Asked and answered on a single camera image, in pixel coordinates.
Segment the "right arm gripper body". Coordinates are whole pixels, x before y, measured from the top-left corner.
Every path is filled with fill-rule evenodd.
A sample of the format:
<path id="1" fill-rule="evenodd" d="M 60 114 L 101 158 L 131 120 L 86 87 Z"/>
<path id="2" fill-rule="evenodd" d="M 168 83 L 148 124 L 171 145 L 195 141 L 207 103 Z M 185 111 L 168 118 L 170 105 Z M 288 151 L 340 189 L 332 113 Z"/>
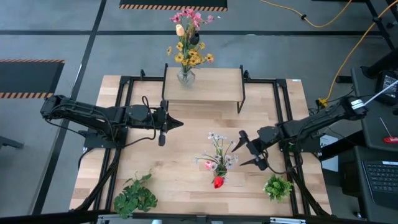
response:
<path id="1" fill-rule="evenodd" d="M 266 170 L 269 165 L 267 161 L 266 149 L 273 146 L 279 141 L 279 129 L 272 126 L 266 126 L 260 128 L 258 131 L 258 138 L 250 140 L 248 134 L 245 131 L 240 131 L 240 137 L 247 137 L 249 142 L 245 146 L 249 149 L 249 152 L 254 156 L 253 159 L 258 158 L 260 160 L 260 170 Z"/>

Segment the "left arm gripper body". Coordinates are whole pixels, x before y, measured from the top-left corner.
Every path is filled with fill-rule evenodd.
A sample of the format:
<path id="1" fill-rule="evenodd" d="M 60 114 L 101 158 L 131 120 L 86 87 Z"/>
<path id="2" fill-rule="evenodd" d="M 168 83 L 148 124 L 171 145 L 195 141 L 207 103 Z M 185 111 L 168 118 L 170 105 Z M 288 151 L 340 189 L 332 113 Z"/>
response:
<path id="1" fill-rule="evenodd" d="M 165 145 L 165 134 L 167 133 L 168 101 L 162 100 L 160 106 L 152 108 L 155 115 L 155 126 L 159 130 L 159 146 Z"/>

